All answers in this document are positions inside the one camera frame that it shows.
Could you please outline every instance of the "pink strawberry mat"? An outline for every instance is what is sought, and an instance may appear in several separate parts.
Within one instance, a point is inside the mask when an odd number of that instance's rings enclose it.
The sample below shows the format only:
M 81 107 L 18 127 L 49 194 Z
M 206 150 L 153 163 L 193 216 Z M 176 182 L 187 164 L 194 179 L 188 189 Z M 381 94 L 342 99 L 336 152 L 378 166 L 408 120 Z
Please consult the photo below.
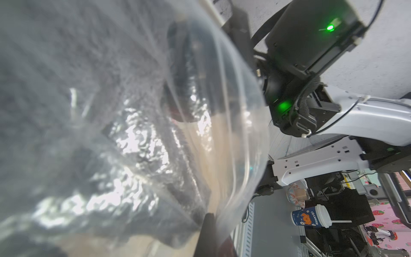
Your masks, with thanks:
M 395 216 L 390 203 L 382 202 L 380 205 L 372 206 L 371 209 L 375 220 L 365 225 L 378 227 L 383 230 L 392 230 L 396 235 L 395 239 L 391 240 L 378 234 L 377 237 L 383 238 L 383 241 L 377 247 L 391 250 L 405 249 L 411 253 L 411 229 L 401 224 L 401 221 Z

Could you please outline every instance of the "blue paper cup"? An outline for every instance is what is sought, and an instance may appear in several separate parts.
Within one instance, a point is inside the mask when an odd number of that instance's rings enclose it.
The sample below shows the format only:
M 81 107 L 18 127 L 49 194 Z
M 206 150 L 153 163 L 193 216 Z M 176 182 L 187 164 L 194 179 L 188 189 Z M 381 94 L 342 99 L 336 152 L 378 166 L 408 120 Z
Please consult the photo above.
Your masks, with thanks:
M 291 220 L 297 226 L 330 227 L 332 221 L 327 208 L 323 205 L 291 212 Z

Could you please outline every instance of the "strawberry print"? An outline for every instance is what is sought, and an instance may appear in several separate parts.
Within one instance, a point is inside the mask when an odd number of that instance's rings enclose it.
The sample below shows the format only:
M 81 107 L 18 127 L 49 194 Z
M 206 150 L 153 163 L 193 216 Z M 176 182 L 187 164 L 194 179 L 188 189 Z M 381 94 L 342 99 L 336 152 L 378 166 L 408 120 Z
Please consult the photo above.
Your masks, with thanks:
M 398 219 L 398 220 L 393 220 L 393 221 L 391 221 L 393 224 L 397 224 L 397 225 L 399 225 L 399 224 L 402 224 L 402 222 L 401 222 L 401 220 L 400 219 Z
M 378 228 L 384 227 L 384 225 L 378 224 L 378 223 L 372 223 L 371 226 L 378 227 Z
M 375 210 L 375 211 L 372 212 L 372 214 L 373 214 L 374 216 L 375 216 L 375 215 L 383 215 L 384 212 L 383 212 L 383 211 L 377 211 L 377 210 Z

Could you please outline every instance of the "plastic bag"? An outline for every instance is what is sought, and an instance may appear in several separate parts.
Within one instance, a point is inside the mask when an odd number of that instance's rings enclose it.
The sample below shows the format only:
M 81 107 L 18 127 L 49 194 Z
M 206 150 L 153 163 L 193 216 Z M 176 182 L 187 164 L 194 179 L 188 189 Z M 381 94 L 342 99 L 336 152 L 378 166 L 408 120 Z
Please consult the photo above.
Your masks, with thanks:
M 265 168 L 268 114 L 198 4 L 10 0 L 0 12 L 4 254 L 70 256 L 83 236 L 178 248 L 207 212 L 222 242 Z

